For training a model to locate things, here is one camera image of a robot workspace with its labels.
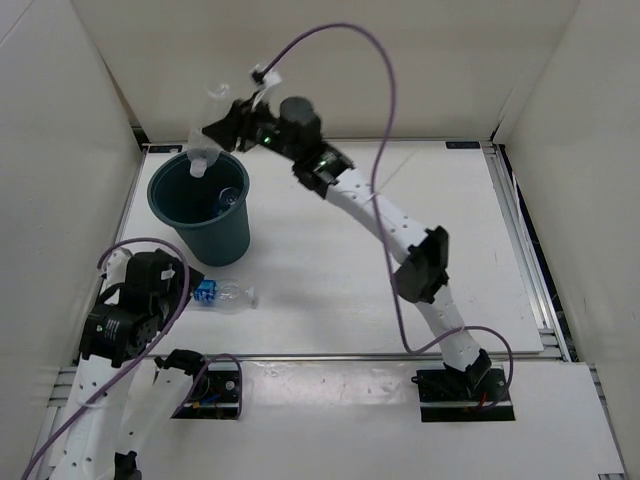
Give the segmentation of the clear unlabelled plastic bottle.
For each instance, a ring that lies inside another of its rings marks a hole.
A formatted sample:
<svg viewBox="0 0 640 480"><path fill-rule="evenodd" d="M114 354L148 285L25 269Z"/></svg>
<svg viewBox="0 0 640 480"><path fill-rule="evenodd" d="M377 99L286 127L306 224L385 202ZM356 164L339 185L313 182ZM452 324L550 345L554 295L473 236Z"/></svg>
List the clear unlabelled plastic bottle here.
<svg viewBox="0 0 640 480"><path fill-rule="evenodd" d="M217 161L222 148L203 133L203 129L221 120L232 103L231 88L228 84L211 84L205 89L201 108L191 124L187 141L189 173L193 178L202 178L209 167Z"/></svg>

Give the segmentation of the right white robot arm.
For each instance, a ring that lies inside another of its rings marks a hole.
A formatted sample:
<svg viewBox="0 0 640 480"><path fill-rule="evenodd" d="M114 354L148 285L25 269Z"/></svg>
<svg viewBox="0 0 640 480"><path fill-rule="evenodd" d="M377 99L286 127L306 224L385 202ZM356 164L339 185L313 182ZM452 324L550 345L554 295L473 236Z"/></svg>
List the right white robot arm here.
<svg viewBox="0 0 640 480"><path fill-rule="evenodd" d="M449 234L410 219L372 190L352 160L325 140L310 101L289 97L273 115L264 101L236 100L221 119L200 129L227 152L264 147L291 160L292 172L307 189L338 207L388 248L395 264L398 297L413 304L436 336L452 393L470 400L486 384L487 352L466 330L447 273Z"/></svg>

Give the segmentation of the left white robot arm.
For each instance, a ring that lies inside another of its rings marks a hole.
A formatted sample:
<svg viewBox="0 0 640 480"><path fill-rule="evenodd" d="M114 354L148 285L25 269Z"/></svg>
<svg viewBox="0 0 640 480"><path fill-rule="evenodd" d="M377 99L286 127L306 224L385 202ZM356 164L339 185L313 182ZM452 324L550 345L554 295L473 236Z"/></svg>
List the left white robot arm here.
<svg viewBox="0 0 640 480"><path fill-rule="evenodd" d="M167 333L204 276L164 250L113 250L101 264L104 287L83 328L71 413L61 426L54 479L139 479L145 441L185 399L206 395L204 358L175 350L156 363L151 402L125 413L136 371Z"/></svg>

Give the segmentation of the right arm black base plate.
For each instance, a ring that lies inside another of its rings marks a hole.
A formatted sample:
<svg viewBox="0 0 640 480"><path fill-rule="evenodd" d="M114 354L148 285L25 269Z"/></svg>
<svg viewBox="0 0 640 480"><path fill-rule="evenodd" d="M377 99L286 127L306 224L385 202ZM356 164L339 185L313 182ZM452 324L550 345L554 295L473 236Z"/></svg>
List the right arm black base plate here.
<svg viewBox="0 0 640 480"><path fill-rule="evenodd" d="M423 423L511 422L515 413L502 367L489 370L475 390L469 390L444 369L418 370L417 387Z"/></svg>

